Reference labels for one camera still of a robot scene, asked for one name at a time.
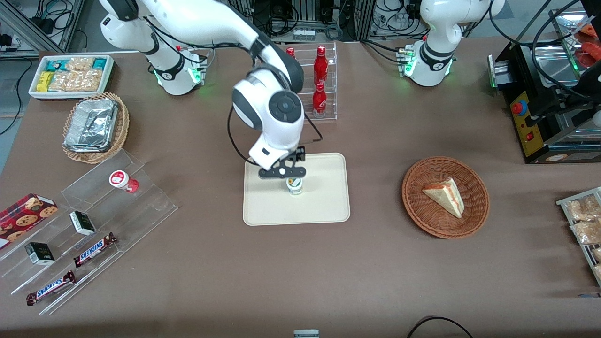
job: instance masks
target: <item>black machine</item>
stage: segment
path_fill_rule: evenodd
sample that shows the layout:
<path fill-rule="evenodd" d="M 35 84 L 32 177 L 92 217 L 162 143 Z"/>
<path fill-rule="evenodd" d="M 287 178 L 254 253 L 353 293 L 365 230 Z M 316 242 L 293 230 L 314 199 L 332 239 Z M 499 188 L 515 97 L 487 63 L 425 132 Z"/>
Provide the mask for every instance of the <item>black machine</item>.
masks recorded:
<path fill-rule="evenodd" d="M 534 51 L 512 42 L 496 60 L 489 56 L 491 85 L 511 109 L 528 164 L 601 162 L 601 62 L 579 57 L 583 43 L 598 41 L 571 35 L 592 15 L 601 33 L 601 2 L 581 2 L 583 9 L 550 13 L 559 37 L 569 37 L 537 41 Z"/>

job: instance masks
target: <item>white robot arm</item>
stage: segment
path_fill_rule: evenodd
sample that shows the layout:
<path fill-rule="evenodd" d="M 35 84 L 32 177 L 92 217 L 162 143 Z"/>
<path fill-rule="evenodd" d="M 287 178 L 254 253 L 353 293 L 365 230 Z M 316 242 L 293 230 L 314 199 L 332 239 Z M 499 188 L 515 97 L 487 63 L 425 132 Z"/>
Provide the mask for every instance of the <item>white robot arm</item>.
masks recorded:
<path fill-rule="evenodd" d="M 177 51 L 169 37 L 153 31 L 141 19 L 152 15 L 162 28 L 192 45 L 239 43 L 262 63 L 234 86 L 233 107 L 250 127 L 262 131 L 250 149 L 251 158 L 263 169 L 261 177 L 302 177 L 296 167 L 304 160 L 298 147 L 304 109 L 298 95 L 304 74 L 300 64 L 239 13 L 214 0 L 100 0 L 109 14 L 101 23 L 105 38 L 119 48 L 146 55 L 170 94 L 185 94 L 197 85 L 189 70 L 200 59 Z M 287 167 L 285 161 L 292 161 Z"/>
<path fill-rule="evenodd" d="M 404 75 L 417 84 L 432 87 L 441 83 L 451 66 L 453 53 L 462 38 L 459 23 L 480 20 L 492 0 L 423 0 L 421 18 L 430 25 L 426 41 L 407 45 L 409 64 Z M 505 0 L 494 0 L 492 16 L 499 14 Z"/>

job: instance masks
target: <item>yellow panel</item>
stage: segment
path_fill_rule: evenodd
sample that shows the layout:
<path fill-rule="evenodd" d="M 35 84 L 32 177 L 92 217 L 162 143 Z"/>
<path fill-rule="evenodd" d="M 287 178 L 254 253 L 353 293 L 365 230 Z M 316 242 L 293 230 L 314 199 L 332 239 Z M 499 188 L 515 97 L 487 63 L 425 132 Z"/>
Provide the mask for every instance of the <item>yellow panel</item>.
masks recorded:
<path fill-rule="evenodd" d="M 518 96 L 517 99 L 515 99 L 511 103 L 509 109 L 511 110 L 513 104 L 520 102 L 521 100 L 526 101 L 526 103 L 529 102 L 526 92 L 523 92 L 520 96 Z M 530 116 L 530 110 L 527 110 L 526 114 L 524 114 L 523 116 L 518 116 L 516 114 L 511 115 L 513 116 L 513 121 L 515 122 L 517 134 L 519 135 L 520 143 L 522 143 L 522 149 L 524 150 L 524 154 L 526 154 L 526 156 L 530 156 L 539 149 L 541 149 L 544 146 L 544 142 L 543 137 L 540 135 L 540 130 L 538 129 L 538 126 L 535 125 L 534 127 L 529 128 L 526 125 L 526 117 Z M 534 138 L 530 141 L 526 139 L 526 135 L 528 135 L 528 133 L 532 133 L 534 135 Z"/>

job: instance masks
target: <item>cookie box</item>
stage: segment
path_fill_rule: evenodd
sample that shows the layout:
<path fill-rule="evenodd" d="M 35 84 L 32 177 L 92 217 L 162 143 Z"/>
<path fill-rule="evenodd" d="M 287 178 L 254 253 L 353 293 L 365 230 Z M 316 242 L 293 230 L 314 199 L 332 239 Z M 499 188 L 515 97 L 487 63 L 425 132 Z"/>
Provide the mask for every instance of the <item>cookie box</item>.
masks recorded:
<path fill-rule="evenodd" d="M 28 194 L 0 212 L 0 249 L 14 242 L 57 210 L 54 201 Z"/>
<path fill-rule="evenodd" d="M 51 91 L 37 91 L 37 84 L 43 73 L 46 72 L 46 68 L 51 61 L 61 61 L 69 58 L 95 58 L 95 59 L 106 59 L 106 63 L 102 69 L 102 77 L 100 78 L 100 85 L 96 91 L 72 91 L 72 92 L 51 92 Z M 83 97 L 90 97 L 95 94 L 104 93 L 105 89 L 111 78 L 111 71 L 115 61 L 107 54 L 70 54 L 70 55 L 50 55 L 43 57 L 40 60 L 31 86 L 29 86 L 29 95 L 38 100 L 69 100 L 69 99 L 81 99 Z"/>

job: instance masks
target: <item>small bottle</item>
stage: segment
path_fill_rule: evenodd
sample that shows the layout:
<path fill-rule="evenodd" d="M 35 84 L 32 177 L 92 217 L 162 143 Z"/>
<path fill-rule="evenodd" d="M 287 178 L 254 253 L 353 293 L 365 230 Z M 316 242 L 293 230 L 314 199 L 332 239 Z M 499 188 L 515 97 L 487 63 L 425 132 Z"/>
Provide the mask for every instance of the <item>small bottle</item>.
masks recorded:
<path fill-rule="evenodd" d="M 328 79 L 328 59 L 326 59 L 326 48 L 324 46 L 317 47 L 317 58 L 313 64 L 313 82 L 317 85 L 319 82 L 326 83 Z"/>
<path fill-rule="evenodd" d="M 287 179 L 286 186 L 290 195 L 300 195 L 302 193 L 302 179 L 297 177 L 295 179 Z"/>
<path fill-rule="evenodd" d="M 328 96 L 323 91 L 323 82 L 319 82 L 315 86 L 313 93 L 313 116 L 315 118 L 323 118 L 326 115 L 326 100 Z"/>
<path fill-rule="evenodd" d="M 289 56 L 293 57 L 296 60 L 296 56 L 294 55 L 294 48 L 288 47 L 288 48 L 286 48 L 286 52 L 288 53 Z"/>
<path fill-rule="evenodd" d="M 115 188 L 125 190 L 130 194 L 133 194 L 138 190 L 140 184 L 137 180 L 129 177 L 129 175 L 123 170 L 117 170 L 109 177 L 109 183 Z"/>

